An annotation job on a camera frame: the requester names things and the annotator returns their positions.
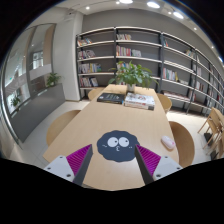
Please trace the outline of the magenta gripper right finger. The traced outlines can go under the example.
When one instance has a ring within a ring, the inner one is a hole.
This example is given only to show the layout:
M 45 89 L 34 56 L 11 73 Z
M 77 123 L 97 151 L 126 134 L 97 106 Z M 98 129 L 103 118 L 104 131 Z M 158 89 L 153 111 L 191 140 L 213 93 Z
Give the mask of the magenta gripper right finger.
M 169 156 L 159 156 L 140 145 L 135 146 L 135 157 L 146 185 L 182 169 Z

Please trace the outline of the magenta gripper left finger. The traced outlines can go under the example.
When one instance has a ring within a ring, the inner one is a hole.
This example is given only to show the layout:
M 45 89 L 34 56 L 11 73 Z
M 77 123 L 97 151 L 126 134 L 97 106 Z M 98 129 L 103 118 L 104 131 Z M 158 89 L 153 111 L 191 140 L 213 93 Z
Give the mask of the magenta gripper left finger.
M 68 156 L 59 155 L 44 170 L 81 186 L 92 155 L 92 145 L 87 145 Z

